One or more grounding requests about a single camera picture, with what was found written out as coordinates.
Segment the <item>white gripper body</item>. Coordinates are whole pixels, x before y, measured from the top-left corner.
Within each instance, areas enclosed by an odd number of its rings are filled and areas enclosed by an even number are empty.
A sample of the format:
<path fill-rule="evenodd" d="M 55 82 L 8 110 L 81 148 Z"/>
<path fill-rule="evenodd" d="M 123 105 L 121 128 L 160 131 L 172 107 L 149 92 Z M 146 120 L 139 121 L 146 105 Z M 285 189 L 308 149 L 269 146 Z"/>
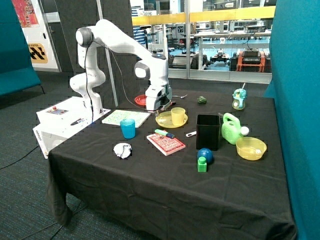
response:
<path fill-rule="evenodd" d="M 148 111 L 165 110 L 172 101 L 172 88 L 170 85 L 150 85 L 145 91 L 145 95 Z"/>

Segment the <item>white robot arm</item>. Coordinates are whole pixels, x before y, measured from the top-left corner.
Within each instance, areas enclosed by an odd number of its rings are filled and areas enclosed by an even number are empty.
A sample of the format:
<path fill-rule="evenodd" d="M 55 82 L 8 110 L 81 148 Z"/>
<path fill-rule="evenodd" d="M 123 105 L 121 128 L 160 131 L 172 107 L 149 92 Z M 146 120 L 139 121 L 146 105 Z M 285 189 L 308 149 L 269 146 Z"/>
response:
<path fill-rule="evenodd" d="M 99 47 L 112 53 L 130 54 L 139 58 L 134 66 L 134 74 L 138 79 L 150 82 L 145 91 L 148 112 L 165 110 L 170 106 L 172 88 L 168 78 L 169 63 L 164 54 L 151 53 L 107 19 L 99 20 L 93 26 L 79 28 L 75 38 L 78 63 L 85 72 L 73 76 L 70 86 L 81 95 L 82 106 L 87 115 L 96 117 L 103 112 L 101 96 L 93 90 L 106 81 L 106 75 L 98 67 Z"/>

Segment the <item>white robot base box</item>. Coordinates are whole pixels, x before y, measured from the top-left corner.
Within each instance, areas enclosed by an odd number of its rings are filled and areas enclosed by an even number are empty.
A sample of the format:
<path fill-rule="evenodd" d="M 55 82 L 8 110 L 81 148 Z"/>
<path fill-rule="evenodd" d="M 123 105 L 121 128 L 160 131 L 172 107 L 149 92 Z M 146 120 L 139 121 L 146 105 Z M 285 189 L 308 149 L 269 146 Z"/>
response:
<path fill-rule="evenodd" d="M 110 112 L 109 109 L 103 108 L 98 114 L 91 114 L 86 111 L 83 99 L 77 96 L 38 111 L 36 115 L 39 124 L 33 128 L 33 133 L 44 158 L 48 158 L 52 149 L 108 112 Z M 84 121 L 71 126 L 71 123 L 78 119 L 84 119 Z"/>

